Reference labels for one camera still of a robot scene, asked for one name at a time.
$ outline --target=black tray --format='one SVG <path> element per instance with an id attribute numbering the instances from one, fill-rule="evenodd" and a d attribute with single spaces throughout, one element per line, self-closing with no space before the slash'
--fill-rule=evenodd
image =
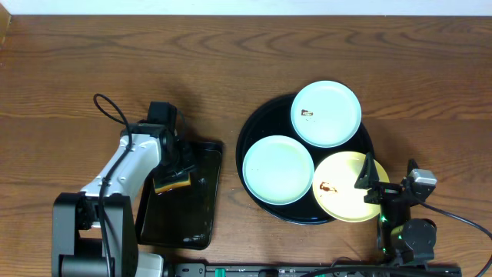
<path id="1" fill-rule="evenodd" d="M 157 195 L 152 177 L 145 180 L 135 223 L 139 244 L 197 250 L 210 244 L 222 145 L 191 142 L 191 148 L 198 170 L 190 186 Z"/>
<path id="2" fill-rule="evenodd" d="M 244 183 L 243 160 L 248 149 L 257 141 L 270 135 L 285 135 L 299 141 L 311 154 L 316 168 L 326 157 L 336 152 L 355 151 L 360 153 L 372 152 L 371 138 L 364 125 L 359 127 L 355 135 L 343 145 L 323 149 L 305 142 L 294 130 L 291 123 L 291 105 L 294 95 L 275 98 L 262 105 L 244 124 L 236 146 L 236 166 L 246 192 L 265 211 L 273 216 L 297 224 L 322 224 L 331 222 L 333 217 L 328 215 L 317 203 L 310 189 L 301 199 L 288 205 L 272 205 L 257 199 Z"/>

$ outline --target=white background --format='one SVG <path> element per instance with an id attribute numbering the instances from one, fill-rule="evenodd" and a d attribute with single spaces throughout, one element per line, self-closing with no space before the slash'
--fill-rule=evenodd
<path id="1" fill-rule="evenodd" d="M 0 0 L 13 15 L 492 15 L 492 0 Z"/>

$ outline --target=wood grain surface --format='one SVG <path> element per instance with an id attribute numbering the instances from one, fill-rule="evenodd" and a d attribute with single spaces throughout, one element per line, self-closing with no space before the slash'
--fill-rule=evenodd
<path id="1" fill-rule="evenodd" d="M 374 221 L 283 222 L 238 178 L 235 146 L 248 116 L 322 79 L 355 92 L 391 181 L 416 158 L 439 179 L 430 204 L 492 229 L 491 18 L 13 19 L 0 51 L 1 276 L 50 275 L 52 203 L 90 182 L 115 152 L 121 126 L 94 107 L 96 92 L 131 120 L 144 118 L 150 101 L 169 101 L 198 135 L 224 142 L 210 246 L 141 247 L 173 261 L 329 265 L 339 256 L 374 257 Z M 412 213 L 437 223 L 435 262 L 471 276 L 490 256 L 492 243 L 476 229 L 421 207 Z"/>

